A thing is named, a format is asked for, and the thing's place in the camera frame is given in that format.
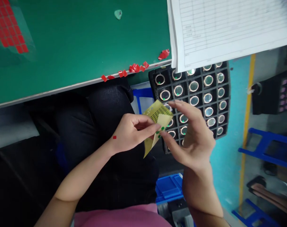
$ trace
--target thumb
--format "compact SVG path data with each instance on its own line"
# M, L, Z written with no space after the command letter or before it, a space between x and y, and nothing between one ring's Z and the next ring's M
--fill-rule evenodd
M137 135L140 138L139 140L142 142L146 138L153 136L160 128L161 128L160 124L152 124L146 127L145 129L138 131Z
M168 146L176 161L183 164L183 160L185 158L184 150L182 150L182 148L177 144L177 142L168 132L161 131L160 135L162 136L163 140L165 141L166 145Z

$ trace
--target pink shirt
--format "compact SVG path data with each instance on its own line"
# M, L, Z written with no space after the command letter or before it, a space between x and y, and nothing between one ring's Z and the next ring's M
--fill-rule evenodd
M123 227L123 226L162 226L171 225L157 212L155 203L132 206L121 210L96 210L75 214L75 227Z

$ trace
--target blue plastic bin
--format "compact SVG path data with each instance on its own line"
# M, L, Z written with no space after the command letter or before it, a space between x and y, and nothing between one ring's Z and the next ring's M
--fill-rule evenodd
M156 182L156 193L157 205L183 198L182 175L173 174L159 178Z

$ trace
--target hand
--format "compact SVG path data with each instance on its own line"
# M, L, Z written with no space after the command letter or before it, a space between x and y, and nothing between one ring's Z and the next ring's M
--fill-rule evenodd
M160 135L178 162L194 171L203 169L210 162L210 155L215 146L215 140L212 132L206 125L201 111L180 100L169 102L169 105L188 118L187 133L183 147L180 147L169 133L162 131Z
M109 142L113 145L114 153L130 150L143 142L146 138L154 139L154 134L160 129L160 124L155 124L146 115L124 114Z

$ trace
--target black pants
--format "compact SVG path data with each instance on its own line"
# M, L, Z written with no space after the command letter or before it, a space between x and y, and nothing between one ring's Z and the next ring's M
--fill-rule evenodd
M88 98L70 93L58 105L56 121L72 170L116 130L122 116L134 113L133 92L125 78L99 83ZM144 144L114 155L79 201L76 211L121 209L153 203L159 175L155 158L145 159Z

